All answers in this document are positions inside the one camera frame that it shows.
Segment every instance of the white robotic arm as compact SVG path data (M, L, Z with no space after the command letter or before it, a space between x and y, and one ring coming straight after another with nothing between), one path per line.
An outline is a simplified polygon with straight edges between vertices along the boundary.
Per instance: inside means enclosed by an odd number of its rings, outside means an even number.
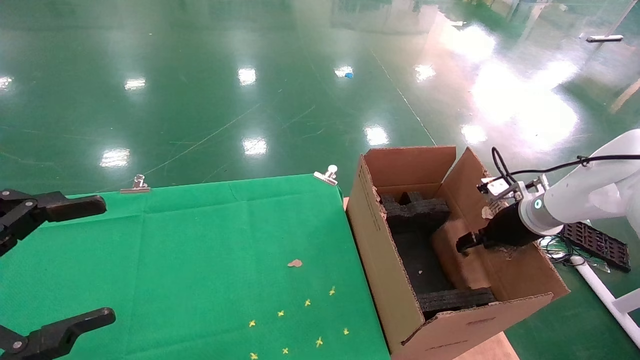
M640 129L628 131L599 148L590 158L640 155ZM564 224L626 216L640 236L640 160L589 161L547 189L538 181L531 193L524 182L494 193L492 199L515 197L489 224L458 240L458 251L483 244L524 246L557 234Z
M591 157L640 154L640 129L628 131L611 140ZM536 221L536 201L556 224ZM557 224L626 216L640 236L640 161L593 161L578 166L545 193L520 205L531 207L523 221L534 232L546 234Z

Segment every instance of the cardboard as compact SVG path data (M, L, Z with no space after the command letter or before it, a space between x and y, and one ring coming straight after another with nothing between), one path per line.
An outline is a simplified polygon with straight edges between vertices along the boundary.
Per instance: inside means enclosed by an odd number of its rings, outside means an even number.
M461 235L488 222L476 189L488 172L470 149L455 159L455 147L372 149L360 157L347 214L393 360L454 359L569 292L534 244L512 254L456 252ZM451 217L431 239L445 274L459 289L490 287L498 302L424 319L378 202L380 194L398 199L405 191L446 200Z

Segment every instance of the green table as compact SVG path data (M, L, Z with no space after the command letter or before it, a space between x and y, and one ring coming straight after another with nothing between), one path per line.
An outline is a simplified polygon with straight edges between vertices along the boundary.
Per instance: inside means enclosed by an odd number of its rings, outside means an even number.
M67 359L388 359L342 194L311 175L103 194L0 260L23 334L109 306ZM301 267L289 267L294 259Z

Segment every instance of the white pipe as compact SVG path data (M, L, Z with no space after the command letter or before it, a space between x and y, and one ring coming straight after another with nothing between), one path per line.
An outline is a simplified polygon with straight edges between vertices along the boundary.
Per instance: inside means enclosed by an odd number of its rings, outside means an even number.
M640 289L635 289L626 295L613 300L613 306L621 313L630 313L640 307Z
M575 268L578 270L580 275L584 278L584 280L589 284L591 289L598 295L604 306L607 307L609 312L616 318L622 329L627 332L629 338L636 344L638 348L640 348L640 328L635 323L631 316L627 313L622 313L616 309L613 305L613 302L616 298L611 295L609 289L602 283L600 278L593 272L591 267L585 262L583 258L580 256L572 256L571 262L575 265Z

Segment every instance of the box flap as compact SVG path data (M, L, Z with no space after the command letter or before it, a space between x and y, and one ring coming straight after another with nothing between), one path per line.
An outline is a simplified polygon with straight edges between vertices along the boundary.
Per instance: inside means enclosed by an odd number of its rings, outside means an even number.
M488 203L476 188L486 176L489 176L489 172L476 154L467 147L443 181L443 185L467 221L469 231L477 231L487 224L487 220L482 217L482 209Z
M456 250L456 242L460 236L469 232L469 226L458 203L444 184L436 197L445 199L451 210L449 220L431 237L431 244L438 254L442 269L458 289L491 287L492 284L484 272L480 257L473 253L463 256Z
M548 292L554 294L555 300L568 294L569 290L555 268L535 244L511 253L477 247L470 249L470 255L465 258L451 254L460 236L477 231L488 223L482 217L482 209L488 203L476 188L486 176L489 176L487 170L473 151L467 148L436 194L436 197L445 198L449 207L454 209L448 223L433 237L438 256L444 258L448 254L450 257L448 265L443 263L447 275L456 280L454 272L460 272L471 288L481 286L483 278L488 279L496 299L500 301ZM480 264L484 272L477 271Z
M482 259L493 294L500 301L548 292L556 300L570 292L548 257L534 243L510 254L484 247L473 249L473 253Z
M551 293L437 314L392 360L451 360L547 305Z
M347 215L391 353L424 322L360 157Z
M371 149L364 156L376 187L442 182L453 162L455 146Z

